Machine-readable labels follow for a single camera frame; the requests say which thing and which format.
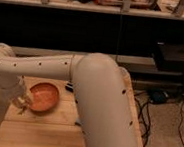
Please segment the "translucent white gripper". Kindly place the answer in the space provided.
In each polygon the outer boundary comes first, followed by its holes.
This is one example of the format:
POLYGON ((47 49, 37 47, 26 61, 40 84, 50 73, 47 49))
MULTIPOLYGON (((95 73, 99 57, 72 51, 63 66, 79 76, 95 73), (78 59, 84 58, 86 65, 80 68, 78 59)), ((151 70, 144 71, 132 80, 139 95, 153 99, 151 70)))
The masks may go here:
POLYGON ((21 76, 19 82, 11 90, 11 102, 17 108, 24 109, 29 107, 32 100, 29 98, 28 89, 24 78, 21 76))

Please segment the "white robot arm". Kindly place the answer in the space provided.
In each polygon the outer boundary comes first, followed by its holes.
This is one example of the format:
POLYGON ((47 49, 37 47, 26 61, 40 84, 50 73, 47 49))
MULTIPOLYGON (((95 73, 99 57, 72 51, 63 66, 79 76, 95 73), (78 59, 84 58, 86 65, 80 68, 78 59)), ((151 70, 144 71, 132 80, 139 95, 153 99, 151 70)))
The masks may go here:
POLYGON ((106 54, 17 57, 0 43, 0 86, 24 93, 23 77, 69 80, 86 147, 138 147, 123 70, 106 54))

